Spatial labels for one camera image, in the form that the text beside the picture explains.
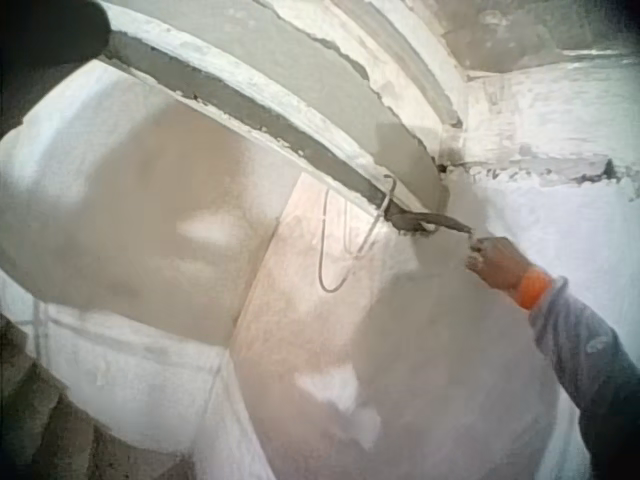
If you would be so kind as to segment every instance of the wire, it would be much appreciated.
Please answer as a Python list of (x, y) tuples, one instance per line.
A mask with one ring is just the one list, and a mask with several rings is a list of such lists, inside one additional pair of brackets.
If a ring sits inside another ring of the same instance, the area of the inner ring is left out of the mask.
[[(398, 181), (395, 178), (393, 178), (391, 175), (385, 175), (384, 177), (392, 181), (391, 188), (389, 189), (389, 192), (387, 193), (387, 196), (385, 197), (384, 202), (382, 202), (382, 206), (376, 213), (376, 216), (373, 219), (373, 223), (369, 227), (369, 230), (367, 231), (367, 234), (362, 240), (362, 243), (358, 247), (358, 250), (356, 250), (356, 253), (353, 256), (354, 261), (362, 258), (362, 254), (365, 248), (367, 247), (367, 244), (369, 243), (369, 240), (371, 239), (373, 232), (375, 231), (376, 227), (380, 223), (380, 220), (384, 216), (384, 213), (387, 211), (387, 208), (391, 203), (391, 199), (393, 198), (393, 194), (396, 191), (396, 186), (398, 184)], [(331, 190), (327, 188), (327, 191), (324, 194), (324, 205), (322, 207), (322, 236), (320, 237), (320, 255), (318, 257), (318, 283), (320, 284), (320, 288), (322, 288), (322, 290), (325, 293), (331, 294), (339, 291), (344, 286), (344, 284), (347, 283), (347, 280), (349, 279), (349, 277), (353, 272), (353, 263), (351, 264), (350, 268), (347, 270), (347, 273), (344, 275), (344, 277), (342, 277), (342, 279), (338, 282), (338, 284), (335, 287), (333, 288), (327, 287), (326, 283), (324, 282), (324, 247), (325, 247), (325, 237), (327, 233), (327, 206), (329, 204), (330, 193), (331, 193)]]

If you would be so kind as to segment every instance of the staircase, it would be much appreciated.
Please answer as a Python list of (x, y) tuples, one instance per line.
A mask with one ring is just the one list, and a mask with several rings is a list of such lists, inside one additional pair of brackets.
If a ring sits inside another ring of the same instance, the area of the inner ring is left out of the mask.
[(3, 316), (0, 322), (2, 478), (195, 478), (189, 458), (133, 447), (96, 424), (26, 354), (27, 335)]

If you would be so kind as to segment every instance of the worker's hand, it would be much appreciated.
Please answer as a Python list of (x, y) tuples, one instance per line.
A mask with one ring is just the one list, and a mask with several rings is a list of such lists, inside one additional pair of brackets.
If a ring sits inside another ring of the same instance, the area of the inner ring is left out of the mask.
[(510, 295), (520, 286), (531, 262), (508, 238), (481, 238), (471, 245), (473, 253), (467, 259), (467, 268), (476, 273), (487, 285)]

